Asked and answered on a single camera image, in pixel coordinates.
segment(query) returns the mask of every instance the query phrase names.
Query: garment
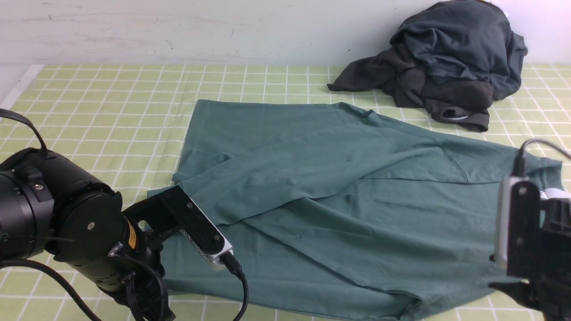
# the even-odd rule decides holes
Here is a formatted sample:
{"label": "garment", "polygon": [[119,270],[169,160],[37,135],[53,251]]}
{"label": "garment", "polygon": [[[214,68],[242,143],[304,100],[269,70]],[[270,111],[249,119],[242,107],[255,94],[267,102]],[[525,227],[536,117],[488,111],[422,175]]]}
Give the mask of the garment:
{"label": "garment", "polygon": [[[345,103],[200,100],[173,181],[234,245],[251,303],[410,321],[509,281],[489,255],[515,154]],[[526,170],[562,189],[561,162],[529,156]],[[171,291],[242,299],[183,236],[161,256]]]}
{"label": "garment", "polygon": [[328,87],[348,91],[380,88],[394,98],[397,107],[425,108],[436,121],[478,132],[488,130],[487,109],[493,102],[488,82],[452,79],[436,83],[403,43],[350,63]]}
{"label": "garment", "polygon": [[[397,107],[425,108],[437,121],[473,131],[487,131],[485,110],[520,88],[528,52],[503,11],[480,0],[439,2],[406,19],[390,44],[386,53],[350,63],[329,89],[380,88],[395,97]],[[475,97],[453,95],[457,86]],[[400,91],[412,103],[399,100]],[[473,98],[480,100],[466,107]]]}

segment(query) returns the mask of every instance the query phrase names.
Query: green t-shirt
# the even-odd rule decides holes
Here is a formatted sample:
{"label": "green t-shirt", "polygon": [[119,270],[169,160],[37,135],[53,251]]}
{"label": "green t-shirt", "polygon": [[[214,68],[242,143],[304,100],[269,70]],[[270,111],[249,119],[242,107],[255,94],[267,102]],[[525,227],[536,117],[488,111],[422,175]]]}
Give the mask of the green t-shirt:
{"label": "green t-shirt", "polygon": [[[346,103],[200,100],[173,181],[233,244],[251,303],[415,320],[508,280],[488,258],[515,154]],[[562,188],[561,162],[530,155],[527,170],[540,190]],[[242,299],[182,235],[162,263],[173,291]]]}

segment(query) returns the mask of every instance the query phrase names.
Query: cable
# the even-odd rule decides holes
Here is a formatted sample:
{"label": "cable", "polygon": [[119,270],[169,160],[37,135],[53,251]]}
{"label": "cable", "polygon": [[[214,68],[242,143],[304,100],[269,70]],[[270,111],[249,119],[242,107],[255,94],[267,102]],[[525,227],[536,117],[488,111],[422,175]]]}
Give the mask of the cable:
{"label": "cable", "polygon": [[131,308],[131,314],[135,321],[145,321],[143,314],[137,304],[137,293],[135,290],[135,273],[131,273],[125,282],[127,301],[129,302],[129,307]]}
{"label": "cable", "polygon": [[139,267],[141,267],[146,273],[150,274],[153,278],[156,279],[157,283],[159,284],[159,290],[160,290],[160,297],[162,299],[161,305],[160,305],[160,312],[159,312],[159,321],[164,320],[165,319],[165,314],[166,314],[166,308],[168,307],[168,289],[167,289],[167,285],[164,283],[163,278],[153,269],[151,269],[148,265],[146,265],[144,262],[141,262],[137,259],[134,259],[130,256],[127,256],[123,253],[121,253],[121,249],[122,249],[122,244],[121,246],[116,246],[113,250],[111,250],[111,252],[109,252],[109,256],[115,256],[118,258],[122,258],[128,261],[131,261],[135,264],[137,264]]}
{"label": "cable", "polygon": [[36,165],[42,163],[44,159],[46,159],[47,157],[46,143],[43,141],[42,136],[39,134],[38,130],[34,127],[34,124],[32,124],[32,122],[30,122],[29,119],[27,119],[23,115],[20,115],[18,113],[15,113],[7,109],[0,109],[0,118],[11,119],[13,121],[17,121],[19,123],[23,123],[24,125],[28,126],[34,132],[34,135],[38,138],[40,144],[40,149],[38,150],[38,156],[35,159],[29,160],[27,163],[18,165],[16,168],[14,168],[16,172],[20,172],[22,169],[26,167],[35,167]]}
{"label": "cable", "polygon": [[552,143],[550,141],[546,141],[544,139],[538,139],[538,138],[528,139],[523,144],[521,144],[521,147],[518,150],[517,156],[513,160],[512,176],[525,177],[525,149],[526,149],[526,147],[528,147],[529,145],[531,145],[533,143],[539,143],[539,144],[547,145],[547,146],[555,149],[556,151],[561,153],[561,155],[565,156],[568,160],[571,161],[571,155],[569,155],[569,153],[567,153],[565,150],[563,150],[559,146],[555,145],[554,143]]}
{"label": "cable", "polygon": [[89,307],[81,299],[79,294],[77,294],[77,292],[75,292],[73,287],[61,275],[59,275],[56,271],[54,271],[52,268],[50,268],[50,267],[48,267],[42,263],[38,263],[38,262],[35,262],[32,260],[22,260],[22,259],[0,260],[0,270],[5,268],[5,267],[28,267],[28,268],[33,268],[34,270],[38,270],[40,272],[47,274],[49,277],[51,277],[56,282],[58,282],[59,285],[61,285],[66,290],[66,292],[70,295],[70,297],[73,299],[73,301],[75,301],[75,303],[79,306],[81,311],[83,311],[83,313],[85,313],[85,315],[87,315],[87,317],[91,321],[101,321],[101,319],[99,319],[95,315],[95,313],[93,313],[93,311],[91,311],[91,309],[89,309]]}
{"label": "cable", "polygon": [[234,321],[239,321],[242,318],[242,316],[244,316],[244,313],[246,313],[246,309],[248,308],[248,301],[250,301],[250,290],[248,289],[248,281],[246,280],[244,272],[242,272],[242,266],[240,265],[238,260],[236,260],[236,258],[232,255],[232,253],[226,252],[222,254],[220,256],[220,260],[222,261],[222,263],[224,263],[224,265],[226,266],[228,271],[230,271],[230,273],[236,275],[236,277],[238,277],[238,279],[242,281],[242,286],[244,287],[242,308],[234,318]]}

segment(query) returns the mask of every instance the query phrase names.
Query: cutting mat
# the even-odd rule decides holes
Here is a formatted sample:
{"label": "cutting mat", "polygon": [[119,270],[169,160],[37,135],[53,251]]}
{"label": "cutting mat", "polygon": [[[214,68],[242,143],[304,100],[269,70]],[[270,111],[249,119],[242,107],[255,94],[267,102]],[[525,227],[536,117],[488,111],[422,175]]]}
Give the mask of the cutting mat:
{"label": "cutting mat", "polygon": [[[544,137],[571,150],[571,66],[526,65],[524,84],[515,95],[490,109],[490,129],[469,133],[431,120],[423,110],[395,108],[380,91],[332,93],[325,84],[342,71],[338,66],[183,66],[56,65],[44,66],[13,104],[37,126],[46,144],[110,184],[124,196],[124,206],[144,198],[149,189],[170,184],[197,99],[265,103],[335,103],[345,101],[408,123],[443,133],[519,146]],[[24,125],[0,121],[0,159],[26,146],[37,146]],[[534,146],[533,153],[561,159]],[[571,176],[564,167],[564,184]],[[59,271],[104,321],[132,320],[65,264],[40,255],[35,260]],[[188,294],[171,297],[177,320],[225,321],[240,303]],[[1,321],[87,320],[50,278],[22,268],[0,271]],[[243,320],[323,321],[250,306]],[[511,299],[493,294],[430,321],[540,321]]]}

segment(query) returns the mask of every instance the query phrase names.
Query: seam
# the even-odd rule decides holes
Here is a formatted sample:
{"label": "seam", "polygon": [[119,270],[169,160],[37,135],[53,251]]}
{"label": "seam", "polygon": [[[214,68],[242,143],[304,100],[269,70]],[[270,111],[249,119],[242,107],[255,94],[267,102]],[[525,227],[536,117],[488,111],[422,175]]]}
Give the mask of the seam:
{"label": "seam", "polygon": [[430,137],[430,136],[423,136],[423,135],[418,135],[418,134],[414,134],[414,133],[409,133],[407,131],[395,128],[391,125],[386,124],[385,122],[383,122],[383,125],[396,130],[398,132],[401,132],[403,134],[407,134],[407,135],[411,135],[411,136],[416,136],[416,137],[420,137],[420,138],[428,138],[430,139],[432,142],[434,142],[436,144],[436,146],[438,146],[438,148],[440,148],[440,150],[442,151],[442,153],[444,153],[444,155],[446,155],[446,157],[456,166],[456,168],[462,173],[462,176],[464,177],[464,183],[468,184],[468,176],[466,175],[466,172],[460,167],[460,165],[456,162],[456,160],[454,158],[452,158],[450,156],[450,154],[448,154],[448,152],[446,151],[445,148],[442,147],[440,141],[438,141],[436,138]]}
{"label": "seam", "polygon": [[467,291],[470,291],[470,290],[473,291],[474,288],[478,288],[478,284],[481,283],[482,279],[485,279],[485,278],[490,277],[490,276],[495,276],[495,274],[493,272],[494,272],[494,264],[490,263],[488,269],[485,270],[484,273],[482,273],[478,277],[471,279],[469,284],[466,284],[465,286],[460,287],[457,291],[454,291],[453,293],[441,295],[441,296],[434,298],[433,300],[425,302],[425,304],[422,305],[418,310],[410,311],[410,314],[412,314],[412,316],[414,316],[414,315],[417,315],[419,313],[422,313],[426,309],[432,307],[434,304],[439,304],[439,303],[450,304],[450,298],[456,298],[458,296],[462,296],[462,294],[466,293]]}
{"label": "seam", "polygon": [[432,179],[386,178],[386,177],[361,177],[359,179],[366,179],[366,180],[381,180],[381,179],[384,179],[384,180],[409,180],[411,182],[432,182],[432,183],[455,184],[455,185],[486,185],[486,184],[501,183],[501,180],[492,180],[490,182],[472,183],[472,182],[443,182],[441,180],[432,180]]}

